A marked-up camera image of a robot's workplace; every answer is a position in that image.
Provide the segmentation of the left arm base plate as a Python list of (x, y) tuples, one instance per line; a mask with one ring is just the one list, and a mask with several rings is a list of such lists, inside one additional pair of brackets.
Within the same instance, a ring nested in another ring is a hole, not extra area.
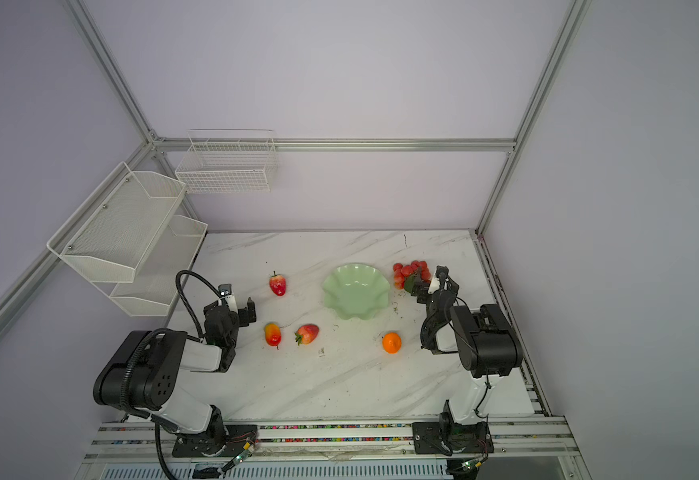
[(226, 425), (221, 434), (179, 434), (173, 447), (173, 458), (233, 458), (247, 444), (255, 445), (259, 427), (255, 424)]

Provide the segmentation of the red yellow fake mango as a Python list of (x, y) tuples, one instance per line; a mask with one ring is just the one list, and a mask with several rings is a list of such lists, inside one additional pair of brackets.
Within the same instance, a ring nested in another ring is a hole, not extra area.
[(269, 346), (279, 349), (282, 342), (282, 332), (278, 324), (268, 323), (265, 326), (265, 340)]

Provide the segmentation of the red fake grape bunch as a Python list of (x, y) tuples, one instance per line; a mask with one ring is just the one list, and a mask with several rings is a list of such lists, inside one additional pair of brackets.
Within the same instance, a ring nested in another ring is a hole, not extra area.
[(413, 260), (408, 264), (393, 264), (393, 287), (395, 289), (407, 292), (407, 280), (409, 278), (431, 282), (433, 275), (429, 271), (429, 264), (423, 260)]

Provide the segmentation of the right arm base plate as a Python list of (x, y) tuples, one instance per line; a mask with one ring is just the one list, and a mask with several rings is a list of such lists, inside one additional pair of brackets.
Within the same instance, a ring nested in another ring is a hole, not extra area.
[(417, 454), (454, 456), (495, 452), (493, 437), (487, 422), (473, 425), (415, 422), (411, 427), (413, 427), (413, 447)]

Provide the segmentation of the red fake strawberry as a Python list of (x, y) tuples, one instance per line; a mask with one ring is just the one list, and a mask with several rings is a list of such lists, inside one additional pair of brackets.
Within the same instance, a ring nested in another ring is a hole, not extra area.
[(285, 296), (288, 291), (287, 279), (285, 278), (285, 276), (275, 271), (273, 272), (273, 275), (270, 277), (269, 286), (271, 288), (271, 292), (273, 292), (275, 296)]
[(301, 326), (295, 333), (295, 340), (298, 345), (309, 345), (313, 343), (320, 334), (320, 328), (315, 324)]

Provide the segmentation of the fake orange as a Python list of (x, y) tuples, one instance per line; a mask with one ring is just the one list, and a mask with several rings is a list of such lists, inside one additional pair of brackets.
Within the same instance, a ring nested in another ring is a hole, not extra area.
[(401, 337), (399, 337), (399, 334), (395, 332), (389, 332), (383, 336), (383, 350), (389, 354), (396, 354), (401, 350), (401, 346), (403, 346), (403, 341), (401, 341)]

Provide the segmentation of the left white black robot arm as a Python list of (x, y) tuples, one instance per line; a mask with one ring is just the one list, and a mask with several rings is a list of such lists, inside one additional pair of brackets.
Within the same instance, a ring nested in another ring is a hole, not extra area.
[(240, 307), (225, 294), (204, 308), (204, 316), (205, 341), (168, 328), (131, 332), (95, 381), (95, 402), (172, 433), (223, 436), (221, 410), (181, 386), (179, 374), (227, 372), (240, 330), (257, 321), (256, 304), (249, 298)]

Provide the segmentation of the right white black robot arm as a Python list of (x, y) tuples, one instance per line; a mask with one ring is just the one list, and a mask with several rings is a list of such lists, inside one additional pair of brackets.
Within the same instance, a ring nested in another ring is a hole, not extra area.
[(435, 268), (435, 274), (425, 274), (421, 266), (415, 268), (405, 278), (403, 290), (425, 305), (419, 330), (421, 348), (433, 355), (459, 356), (461, 367), (471, 374), (471, 386), (445, 402), (443, 416), (461, 425), (486, 422), (485, 408), (493, 390), (523, 364), (515, 328), (497, 304), (471, 309), (445, 266)]

